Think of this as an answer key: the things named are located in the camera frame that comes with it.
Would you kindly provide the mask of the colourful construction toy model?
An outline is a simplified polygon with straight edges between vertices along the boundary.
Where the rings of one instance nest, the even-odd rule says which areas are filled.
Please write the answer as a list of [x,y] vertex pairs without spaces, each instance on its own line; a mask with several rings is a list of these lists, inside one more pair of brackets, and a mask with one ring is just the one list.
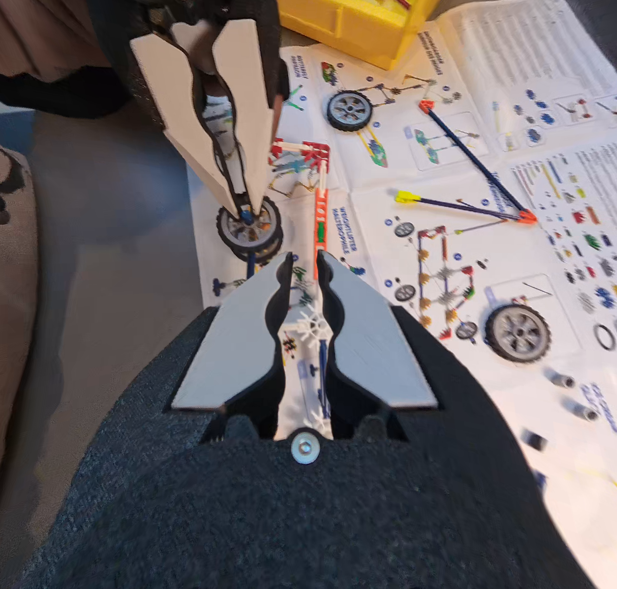
[[327,249],[330,149],[312,141],[291,143],[275,138],[268,155],[268,190],[289,202],[276,204],[282,217],[283,240],[293,251],[288,316],[280,333],[284,357],[294,361],[307,414],[305,423],[325,433],[330,406],[325,370],[332,331],[322,315],[317,256]]

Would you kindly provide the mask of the grey desk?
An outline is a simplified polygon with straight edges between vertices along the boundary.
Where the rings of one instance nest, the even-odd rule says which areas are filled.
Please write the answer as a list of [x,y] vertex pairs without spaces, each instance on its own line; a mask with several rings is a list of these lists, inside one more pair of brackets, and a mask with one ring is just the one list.
[[[233,102],[213,59],[220,31],[201,21],[151,33],[188,55],[201,122],[240,212],[249,196]],[[35,344],[58,354],[30,398],[39,421],[1,464],[2,496],[25,487],[14,517],[20,533],[44,494],[38,461],[59,461],[61,481],[20,588],[597,588],[494,399],[401,306],[390,303],[438,400],[436,409],[398,410],[401,435],[370,415],[353,435],[298,427],[278,439],[260,435],[246,415],[172,409],[210,310],[244,282],[193,318],[124,391],[114,389],[103,362],[134,348],[128,332],[144,332],[154,316],[129,323],[128,305],[100,286],[85,313],[106,307],[115,340],[107,334],[103,348],[90,349],[86,315],[78,316],[81,340],[66,331],[69,280],[82,254],[106,263],[116,242],[138,254],[145,235],[157,237],[179,215],[188,226],[180,254],[150,244],[160,262],[150,260],[146,289],[167,289],[187,271],[196,297],[197,270],[183,254],[195,250],[188,195],[179,192],[188,188],[187,163],[161,118],[136,100],[95,122],[43,118],[59,131],[44,135],[44,147],[59,146],[35,146],[27,159],[33,182],[41,159],[56,179],[36,192],[42,241],[58,246],[42,269],[65,274],[42,281],[43,307],[62,310],[55,326],[35,331]]]

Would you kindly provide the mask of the printed instruction sheet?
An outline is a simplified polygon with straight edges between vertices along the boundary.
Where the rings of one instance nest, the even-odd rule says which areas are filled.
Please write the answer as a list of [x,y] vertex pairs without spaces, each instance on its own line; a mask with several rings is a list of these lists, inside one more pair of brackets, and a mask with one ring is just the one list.
[[[277,135],[330,148],[328,250],[401,306],[485,387],[518,435],[547,505],[598,588],[616,588],[616,76],[562,0],[456,9],[385,72],[324,46],[283,49],[291,93]],[[360,91],[370,124],[325,119]],[[399,190],[516,214],[443,131],[434,111],[537,225],[395,202]],[[551,347],[515,364],[486,344],[506,304],[542,315]],[[294,361],[276,438],[305,423]],[[572,390],[551,384],[571,374]],[[597,411],[586,422],[574,402]],[[544,453],[525,430],[548,440]]]

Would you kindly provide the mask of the blue rod V-shaped assembly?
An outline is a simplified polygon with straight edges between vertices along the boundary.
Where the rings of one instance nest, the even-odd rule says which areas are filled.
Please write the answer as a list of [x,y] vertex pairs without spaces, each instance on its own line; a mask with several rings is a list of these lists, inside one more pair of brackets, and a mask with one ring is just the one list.
[[472,165],[484,176],[489,185],[492,185],[497,191],[514,207],[516,214],[502,213],[500,211],[492,211],[485,208],[475,207],[468,204],[452,203],[447,201],[440,201],[436,199],[428,199],[411,192],[405,192],[399,190],[395,197],[395,202],[404,205],[423,204],[433,207],[443,207],[446,209],[452,209],[456,211],[473,213],[479,215],[485,215],[492,218],[496,218],[502,222],[513,222],[525,225],[537,225],[538,220],[536,215],[533,214],[527,208],[524,208],[522,204],[514,197],[514,195],[507,190],[503,183],[489,171],[489,169],[482,163],[482,161],[476,157],[474,153],[462,142],[458,135],[448,127],[443,120],[436,115],[434,111],[434,101],[424,99],[419,102],[418,108],[425,115],[431,118],[431,120],[443,131],[445,136],[450,139],[451,143],[458,148],[463,155],[472,163]]

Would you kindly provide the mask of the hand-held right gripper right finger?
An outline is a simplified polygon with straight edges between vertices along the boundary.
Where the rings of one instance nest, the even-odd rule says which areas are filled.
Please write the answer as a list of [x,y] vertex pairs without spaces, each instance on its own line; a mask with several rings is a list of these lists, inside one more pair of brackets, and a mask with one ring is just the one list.
[[325,393],[333,435],[353,435],[363,419],[381,416],[401,435],[398,410],[432,410],[438,400],[398,322],[378,291],[328,252],[317,256],[322,313],[333,336]]

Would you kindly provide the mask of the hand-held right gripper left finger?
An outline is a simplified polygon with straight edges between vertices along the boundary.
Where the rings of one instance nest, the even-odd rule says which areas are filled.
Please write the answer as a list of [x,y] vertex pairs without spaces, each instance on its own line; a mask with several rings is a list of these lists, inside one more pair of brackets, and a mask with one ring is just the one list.
[[274,435],[285,391],[279,332],[288,315],[294,256],[280,253],[211,309],[209,328],[172,399],[177,411],[246,415]]

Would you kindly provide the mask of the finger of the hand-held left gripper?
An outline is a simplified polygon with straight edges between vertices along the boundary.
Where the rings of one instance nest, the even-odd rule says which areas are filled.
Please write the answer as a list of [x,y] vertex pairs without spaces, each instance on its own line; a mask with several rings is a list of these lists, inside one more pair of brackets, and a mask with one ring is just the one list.
[[268,184],[274,111],[268,104],[256,22],[228,21],[212,52],[218,75],[231,95],[246,192],[258,213]]
[[133,38],[130,48],[164,123],[164,135],[219,205],[232,217],[240,218],[229,176],[219,167],[214,141],[201,122],[196,76],[187,53],[156,33]]

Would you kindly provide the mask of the yellow plastic bin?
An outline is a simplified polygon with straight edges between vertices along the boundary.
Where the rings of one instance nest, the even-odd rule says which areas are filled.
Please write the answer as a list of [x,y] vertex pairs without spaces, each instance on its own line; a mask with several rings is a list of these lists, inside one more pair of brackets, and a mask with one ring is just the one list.
[[409,10],[364,0],[277,0],[282,25],[383,69],[393,68],[441,0],[413,0]]

